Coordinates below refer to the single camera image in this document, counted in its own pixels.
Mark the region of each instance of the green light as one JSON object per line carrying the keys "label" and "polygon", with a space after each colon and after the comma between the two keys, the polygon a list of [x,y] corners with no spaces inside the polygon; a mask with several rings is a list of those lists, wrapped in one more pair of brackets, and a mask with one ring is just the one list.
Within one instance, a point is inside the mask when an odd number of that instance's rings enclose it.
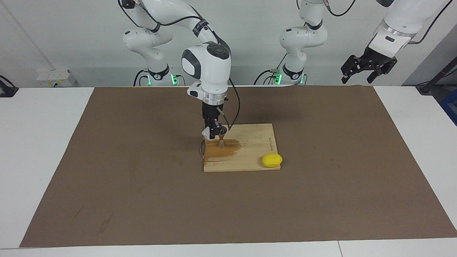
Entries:
{"label": "green light", "polygon": [[175,75],[171,74],[171,82],[173,82],[173,85],[179,85],[179,80],[176,78]]}
{"label": "green light", "polygon": [[276,79],[275,79],[275,84],[280,85],[282,80],[282,74],[280,72],[277,73]]}

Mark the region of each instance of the brown mat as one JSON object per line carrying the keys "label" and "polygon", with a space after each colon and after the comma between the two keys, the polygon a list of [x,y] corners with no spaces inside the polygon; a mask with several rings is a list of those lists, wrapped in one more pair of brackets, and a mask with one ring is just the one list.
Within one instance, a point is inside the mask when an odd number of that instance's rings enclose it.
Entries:
{"label": "brown mat", "polygon": [[457,236],[372,87],[239,91],[281,171],[203,173],[185,88],[96,88],[21,247]]}

